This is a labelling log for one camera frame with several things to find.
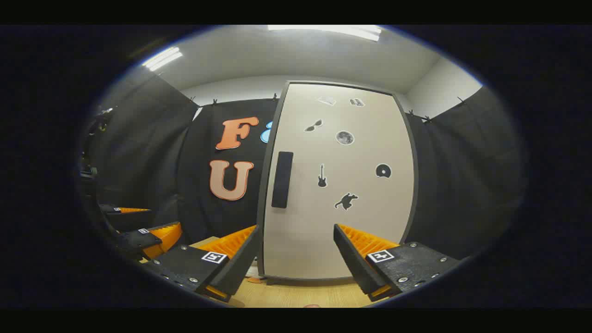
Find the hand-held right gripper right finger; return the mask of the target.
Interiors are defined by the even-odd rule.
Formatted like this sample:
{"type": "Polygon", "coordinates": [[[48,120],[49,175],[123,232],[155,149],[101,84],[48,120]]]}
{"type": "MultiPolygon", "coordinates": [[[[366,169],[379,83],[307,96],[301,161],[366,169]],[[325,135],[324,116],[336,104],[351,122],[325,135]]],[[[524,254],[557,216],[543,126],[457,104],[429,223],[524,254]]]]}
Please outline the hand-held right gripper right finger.
{"type": "Polygon", "coordinates": [[[396,244],[342,224],[334,225],[333,240],[353,280],[372,302],[418,289],[462,262],[420,242],[396,244]]]}

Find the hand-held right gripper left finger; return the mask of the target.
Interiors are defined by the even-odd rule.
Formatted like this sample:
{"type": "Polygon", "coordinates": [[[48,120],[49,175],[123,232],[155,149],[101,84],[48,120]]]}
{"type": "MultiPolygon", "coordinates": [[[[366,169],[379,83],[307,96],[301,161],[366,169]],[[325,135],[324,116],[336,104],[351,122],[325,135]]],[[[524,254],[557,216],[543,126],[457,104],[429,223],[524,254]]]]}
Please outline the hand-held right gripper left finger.
{"type": "Polygon", "coordinates": [[[140,264],[152,276],[192,294],[230,301],[261,244],[261,228],[250,226],[199,247],[180,245],[152,253],[140,264]]]}

